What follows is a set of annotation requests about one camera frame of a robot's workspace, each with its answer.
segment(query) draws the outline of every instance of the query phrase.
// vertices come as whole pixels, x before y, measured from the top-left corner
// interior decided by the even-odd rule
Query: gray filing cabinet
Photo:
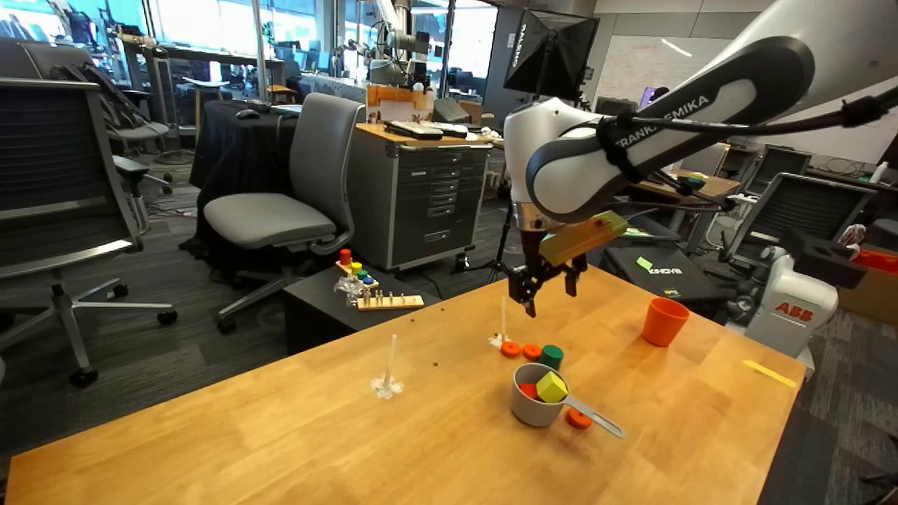
[[[412,270],[474,245],[490,143],[416,140],[358,123],[351,151],[354,251],[378,270]]]

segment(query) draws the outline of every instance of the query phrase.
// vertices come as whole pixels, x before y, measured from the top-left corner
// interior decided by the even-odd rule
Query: orange cup
[[[681,303],[670,297],[655,297],[646,312],[643,340],[657,349],[669,349],[687,318],[690,310],[685,310]]]

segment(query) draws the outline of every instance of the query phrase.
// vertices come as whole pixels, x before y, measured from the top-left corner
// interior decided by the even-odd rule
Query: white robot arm
[[[511,197],[525,238],[511,297],[534,314],[539,283],[558,272],[539,259],[544,232],[594,216],[631,183],[726,138],[646,119],[757,127],[807,109],[898,77],[896,30],[898,0],[778,0],[704,70],[625,122],[556,98],[509,116]]]

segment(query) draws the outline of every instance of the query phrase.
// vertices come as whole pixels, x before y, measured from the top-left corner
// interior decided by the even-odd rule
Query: green object
[[[649,270],[650,270],[650,260],[640,256],[640,259],[638,259],[638,266],[649,272]]]
[[[539,361],[562,370],[565,350],[558,346],[544,346]]]

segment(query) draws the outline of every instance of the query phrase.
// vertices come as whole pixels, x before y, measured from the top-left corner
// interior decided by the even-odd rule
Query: cardboard box
[[[838,310],[898,326],[898,272],[869,270],[854,289],[838,289]]]

